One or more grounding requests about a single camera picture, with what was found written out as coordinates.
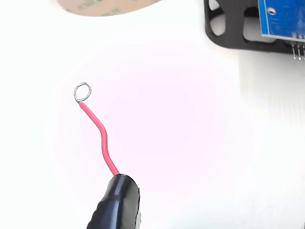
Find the blue circuit board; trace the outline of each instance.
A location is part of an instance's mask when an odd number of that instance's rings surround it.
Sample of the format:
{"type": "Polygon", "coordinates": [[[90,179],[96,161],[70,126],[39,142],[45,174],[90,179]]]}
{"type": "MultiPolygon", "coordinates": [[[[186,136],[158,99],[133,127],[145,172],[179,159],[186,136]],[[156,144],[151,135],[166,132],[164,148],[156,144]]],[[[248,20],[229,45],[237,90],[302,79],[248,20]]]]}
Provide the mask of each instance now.
{"type": "Polygon", "coordinates": [[[259,0],[262,35],[305,41],[305,0],[259,0]]]}

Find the stripped wire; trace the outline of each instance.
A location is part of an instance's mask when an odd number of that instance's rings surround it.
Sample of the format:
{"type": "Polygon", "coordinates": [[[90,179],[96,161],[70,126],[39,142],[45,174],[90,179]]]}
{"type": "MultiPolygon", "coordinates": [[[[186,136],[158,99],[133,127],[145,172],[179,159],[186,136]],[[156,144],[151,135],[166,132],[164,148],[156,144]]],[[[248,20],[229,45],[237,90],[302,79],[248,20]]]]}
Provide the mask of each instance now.
{"type": "Polygon", "coordinates": [[[108,165],[110,171],[115,176],[115,175],[119,174],[119,171],[115,167],[113,161],[111,160],[111,158],[109,156],[106,129],[105,129],[104,125],[100,122],[100,120],[95,116],[95,114],[86,106],[86,104],[82,103],[82,101],[85,101],[90,95],[91,95],[91,87],[87,83],[80,83],[74,89],[74,99],[75,99],[75,101],[80,105],[81,109],[87,114],[87,116],[94,122],[94,124],[100,130],[100,133],[102,135],[102,154],[103,154],[105,162],[108,165]],[[77,96],[76,96],[77,89],[79,87],[83,86],[83,85],[85,85],[89,88],[89,92],[86,95],[86,97],[84,97],[82,99],[78,99],[77,96]]]}

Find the mounting hole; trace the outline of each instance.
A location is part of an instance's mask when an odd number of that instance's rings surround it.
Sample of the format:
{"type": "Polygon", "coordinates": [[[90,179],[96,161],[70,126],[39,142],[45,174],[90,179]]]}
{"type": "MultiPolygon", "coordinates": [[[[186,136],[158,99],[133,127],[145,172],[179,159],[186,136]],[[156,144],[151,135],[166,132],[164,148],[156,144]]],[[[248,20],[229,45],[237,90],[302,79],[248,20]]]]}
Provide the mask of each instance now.
{"type": "Polygon", "coordinates": [[[276,10],[273,7],[268,7],[267,8],[267,13],[269,13],[270,15],[276,15],[276,10]]]}
{"type": "Polygon", "coordinates": [[[220,6],[219,6],[219,3],[217,2],[217,0],[209,0],[209,7],[211,10],[216,10],[220,6]]]}
{"type": "Polygon", "coordinates": [[[225,32],[225,15],[221,14],[210,21],[213,33],[220,36],[225,32]]]}

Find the black tube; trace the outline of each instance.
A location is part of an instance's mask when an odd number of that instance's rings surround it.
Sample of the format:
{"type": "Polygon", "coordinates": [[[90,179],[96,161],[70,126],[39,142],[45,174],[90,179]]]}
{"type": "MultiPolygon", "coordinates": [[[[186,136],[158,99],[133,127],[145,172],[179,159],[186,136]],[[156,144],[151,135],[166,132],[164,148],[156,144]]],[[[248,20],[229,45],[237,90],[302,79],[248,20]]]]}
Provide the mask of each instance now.
{"type": "Polygon", "coordinates": [[[124,174],[114,176],[87,229],[138,229],[140,192],[134,180],[124,174]]]}

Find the red wire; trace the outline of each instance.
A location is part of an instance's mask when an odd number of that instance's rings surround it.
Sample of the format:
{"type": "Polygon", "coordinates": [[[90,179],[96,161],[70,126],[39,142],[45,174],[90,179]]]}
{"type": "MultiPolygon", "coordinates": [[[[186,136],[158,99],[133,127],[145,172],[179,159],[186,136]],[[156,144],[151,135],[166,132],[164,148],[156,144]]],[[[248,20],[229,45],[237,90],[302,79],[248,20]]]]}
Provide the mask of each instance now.
{"type": "Polygon", "coordinates": [[[102,135],[102,153],[103,153],[103,157],[104,157],[104,159],[106,161],[106,164],[108,165],[110,171],[112,172],[112,174],[114,176],[118,175],[119,171],[115,167],[114,163],[112,162],[112,160],[111,160],[111,158],[109,156],[108,141],[107,141],[107,132],[106,132],[106,129],[105,129],[104,125],[95,116],[95,114],[86,106],[86,104],[80,103],[80,107],[81,107],[81,109],[83,109],[83,111],[87,114],[87,116],[94,122],[94,124],[96,124],[97,128],[100,130],[100,133],[102,135]]]}

